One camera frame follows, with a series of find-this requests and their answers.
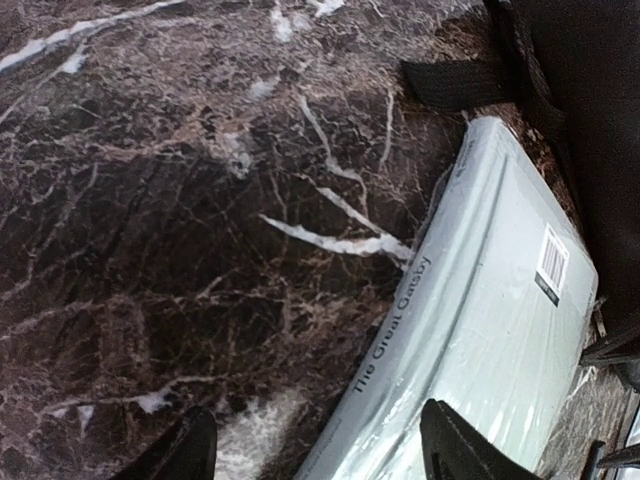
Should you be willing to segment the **grey Great Gatsby book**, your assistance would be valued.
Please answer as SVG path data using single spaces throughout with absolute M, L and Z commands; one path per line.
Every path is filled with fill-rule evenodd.
M 597 285 L 579 233 L 511 130 L 473 120 L 392 307 L 297 477 L 427 479 L 429 399 L 534 473 Z

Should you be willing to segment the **black student bag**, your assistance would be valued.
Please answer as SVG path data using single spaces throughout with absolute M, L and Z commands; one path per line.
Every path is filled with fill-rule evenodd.
M 581 218 L 605 299 L 606 334 L 586 365 L 639 385 L 639 5 L 488 1 L 496 61 L 401 68 L 440 111 L 516 103 L 551 145 Z

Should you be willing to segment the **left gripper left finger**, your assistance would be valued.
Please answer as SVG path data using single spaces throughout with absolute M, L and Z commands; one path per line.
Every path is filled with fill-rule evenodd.
M 113 480 L 212 480 L 217 452 L 217 424 L 207 408 L 188 409 Z

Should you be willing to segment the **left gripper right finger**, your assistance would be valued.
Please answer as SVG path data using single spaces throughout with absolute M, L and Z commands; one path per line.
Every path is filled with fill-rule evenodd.
M 427 479 L 538 479 L 502 454 L 445 401 L 425 403 L 420 434 Z

